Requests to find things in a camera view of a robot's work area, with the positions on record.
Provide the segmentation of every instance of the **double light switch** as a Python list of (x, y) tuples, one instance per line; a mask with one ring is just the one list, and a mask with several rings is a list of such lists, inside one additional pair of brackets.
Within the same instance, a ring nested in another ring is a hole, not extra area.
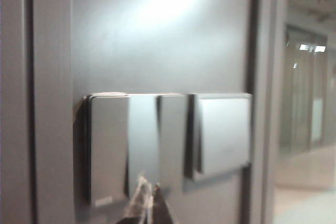
[[(175, 116), (169, 114), (173, 110), (171, 98), (180, 109)], [(153, 184), (160, 181), (160, 139), (169, 138), (168, 131), (174, 130), (171, 126), (175, 122), (185, 121), (185, 104), (184, 95), (170, 93), (111, 92), (89, 96), (89, 184), (93, 206), (126, 199), (126, 195), (134, 193), (141, 175)]]

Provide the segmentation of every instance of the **floor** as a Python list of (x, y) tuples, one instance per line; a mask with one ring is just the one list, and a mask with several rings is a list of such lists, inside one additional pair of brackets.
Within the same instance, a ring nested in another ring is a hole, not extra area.
[(335, 146), (278, 164), (274, 224), (336, 224)]

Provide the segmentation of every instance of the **ceiling light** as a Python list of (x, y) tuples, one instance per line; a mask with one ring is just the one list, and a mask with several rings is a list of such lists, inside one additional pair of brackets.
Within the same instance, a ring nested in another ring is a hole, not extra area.
[(299, 50), (308, 51), (309, 45), (301, 44)]
[(325, 46), (316, 46), (315, 47), (315, 52), (324, 52), (325, 51)]

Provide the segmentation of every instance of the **metal door frame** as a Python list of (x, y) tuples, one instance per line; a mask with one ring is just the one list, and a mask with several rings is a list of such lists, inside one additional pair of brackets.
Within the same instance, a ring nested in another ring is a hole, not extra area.
[[(74, 224), (72, 0), (1, 1), (1, 218), (3, 223)], [(254, 155), (246, 222), (269, 224), (286, 0), (252, 3), (257, 4), (249, 75), (254, 78)]]
[(1, 223), (35, 222), (31, 0), (1, 0)]

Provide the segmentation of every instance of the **small label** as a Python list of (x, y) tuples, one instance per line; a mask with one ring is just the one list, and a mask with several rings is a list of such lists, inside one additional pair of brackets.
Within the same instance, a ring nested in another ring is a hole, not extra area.
[(102, 198), (102, 199), (97, 199), (94, 203), (96, 207), (101, 207), (107, 204), (110, 204), (113, 202), (113, 198), (112, 196), (106, 197), (106, 198)]

